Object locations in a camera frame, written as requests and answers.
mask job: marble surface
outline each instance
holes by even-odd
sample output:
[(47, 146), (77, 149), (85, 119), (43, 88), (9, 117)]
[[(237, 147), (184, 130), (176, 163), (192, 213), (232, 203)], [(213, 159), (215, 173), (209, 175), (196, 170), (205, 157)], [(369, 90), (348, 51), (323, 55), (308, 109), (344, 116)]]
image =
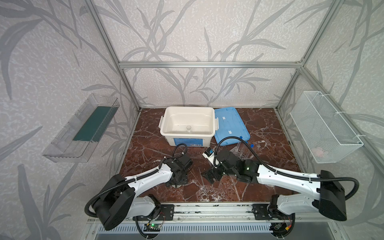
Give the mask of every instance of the marble surface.
[[(160, 134), (160, 117), (165, 109), (143, 109), (128, 148), (120, 174), (134, 175), (157, 166), (164, 156), (171, 156), (174, 149)], [(238, 108), (259, 157), (274, 167), (300, 171), (291, 147), (272, 108)], [(213, 137), (211, 147), (216, 145)], [(232, 149), (235, 145), (225, 146)], [(223, 176), (211, 185), (200, 174), (210, 168), (203, 158), (205, 147), (189, 147), (188, 155), (193, 165), (188, 173), (188, 184), (180, 188), (159, 184), (142, 195), (153, 194), (160, 202), (238, 202), (269, 201), (273, 194), (290, 195), (288, 189), (262, 184), (238, 182), (235, 177)]]

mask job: wall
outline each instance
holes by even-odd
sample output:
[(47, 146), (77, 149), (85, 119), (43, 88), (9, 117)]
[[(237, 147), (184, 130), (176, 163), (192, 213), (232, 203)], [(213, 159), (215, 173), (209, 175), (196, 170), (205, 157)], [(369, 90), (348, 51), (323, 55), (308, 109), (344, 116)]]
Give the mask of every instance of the wall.
[[(331, 97), (383, 153), (384, 1), (344, 1), (325, 32), (308, 68)], [(304, 76), (279, 110), (303, 165), (309, 172), (328, 170), (355, 177), (360, 188), (346, 202), (348, 220), (342, 222), (349, 239), (382, 239), (384, 234), (384, 177), (362, 149), (334, 164), (317, 164), (289, 113), (303, 91), (314, 90)], [(346, 191), (352, 184), (342, 183)]]
[[(299, 61), (332, 1), (94, 2), (119, 61)], [(125, 71), (142, 107), (273, 107), (293, 73), (293, 69)]]
[[(6, 0), (0, 15), (0, 239), (79, 239), (137, 113), (82, 1)], [(43, 157), (90, 93), (121, 104), (91, 159)]]
[(346, 1), (306, 67), (384, 155), (383, 16), (383, 1)]

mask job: clear glass bottle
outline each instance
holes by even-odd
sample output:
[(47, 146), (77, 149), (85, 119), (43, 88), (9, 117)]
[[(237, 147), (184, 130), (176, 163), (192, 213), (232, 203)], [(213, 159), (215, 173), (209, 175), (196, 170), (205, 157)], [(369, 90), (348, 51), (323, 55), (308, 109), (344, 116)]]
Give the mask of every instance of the clear glass bottle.
[(188, 126), (186, 127), (186, 132), (187, 132), (188, 134), (192, 134), (192, 127), (191, 127), (190, 125), (188, 125)]

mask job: blue plastic lid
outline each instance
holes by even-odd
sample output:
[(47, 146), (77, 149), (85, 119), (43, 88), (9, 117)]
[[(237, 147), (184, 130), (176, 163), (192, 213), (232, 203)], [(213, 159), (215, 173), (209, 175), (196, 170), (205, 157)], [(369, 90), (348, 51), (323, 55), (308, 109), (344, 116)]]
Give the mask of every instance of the blue plastic lid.
[[(217, 143), (219, 143), (223, 138), (229, 136), (242, 136), (244, 141), (248, 141), (251, 137), (235, 108), (229, 107), (215, 109), (215, 118), (218, 118), (218, 130), (216, 130), (215, 133)], [(239, 140), (237, 139), (227, 139), (222, 142), (221, 146), (236, 144), (238, 142)]]

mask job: box handle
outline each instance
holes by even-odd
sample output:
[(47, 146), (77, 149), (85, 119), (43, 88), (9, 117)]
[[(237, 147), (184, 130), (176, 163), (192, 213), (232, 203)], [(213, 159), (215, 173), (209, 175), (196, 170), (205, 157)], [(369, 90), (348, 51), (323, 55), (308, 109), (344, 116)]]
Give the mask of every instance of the box handle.
[(161, 118), (160, 118), (160, 122), (159, 122), (159, 128), (161, 128), (161, 124), (163, 123), (163, 116), (161, 116)]
[(215, 129), (218, 130), (218, 118), (215, 119)]

